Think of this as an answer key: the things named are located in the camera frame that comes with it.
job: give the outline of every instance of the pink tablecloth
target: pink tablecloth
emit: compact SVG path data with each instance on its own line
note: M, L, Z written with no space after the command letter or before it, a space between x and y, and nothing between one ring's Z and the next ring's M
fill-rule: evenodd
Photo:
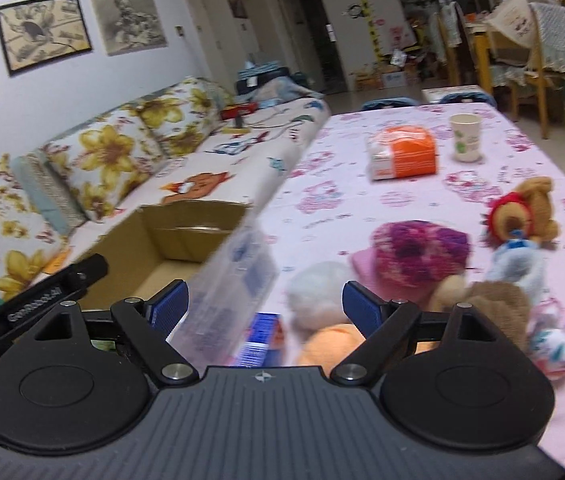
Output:
M468 112L483 118L485 156L475 164L456 162L450 155L453 132L449 117ZM439 174L372 183L367 176L365 137L399 124L431 129L438 139ZM369 246L371 232L389 221L428 220L468 233L474 243L468 279L480 281L493 252L480 244L485 203L535 175L554 179L555 218L562 227L557 250L545 252L548 289L544 301L565 308L565 175L516 126L482 104L335 116L262 213L262 225L281 270L262 310L288 314L285 287L296 272L327 260L347 263L350 254ZM292 328L290 316L283 319L291 364L306 335ZM565 382L556 390L556 410L541 445L565 465Z

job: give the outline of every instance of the paper cup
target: paper cup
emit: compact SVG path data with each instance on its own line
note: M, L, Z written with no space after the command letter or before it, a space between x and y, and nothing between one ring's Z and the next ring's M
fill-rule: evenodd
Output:
M451 116L453 130L453 156L461 162L476 162L480 154L480 124L482 119L474 114Z

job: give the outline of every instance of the floor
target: floor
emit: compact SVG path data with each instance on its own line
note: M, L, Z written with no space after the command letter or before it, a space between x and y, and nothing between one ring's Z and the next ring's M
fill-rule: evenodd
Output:
M426 88L435 88L437 86L440 86L440 84L431 82ZM336 115L358 111L365 102L374 99L403 96L422 101L421 88L410 86L408 88L347 92L328 95L325 100L329 104L333 115ZM521 118L517 126L565 173L565 126L563 124L552 124L549 139L543 139L535 108L521 106Z

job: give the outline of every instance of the orange tissue package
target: orange tissue package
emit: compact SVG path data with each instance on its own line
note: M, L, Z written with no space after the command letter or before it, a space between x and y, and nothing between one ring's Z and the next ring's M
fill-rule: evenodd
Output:
M421 126L392 126L367 139L373 180L436 173L436 140Z

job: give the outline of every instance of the crosshair logo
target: crosshair logo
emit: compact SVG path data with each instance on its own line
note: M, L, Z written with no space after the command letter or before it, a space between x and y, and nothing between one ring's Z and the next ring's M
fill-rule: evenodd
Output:
M259 383L265 384L267 381L271 381L274 376L272 376L270 373L268 372L258 372L254 378L256 379L256 381L258 381Z

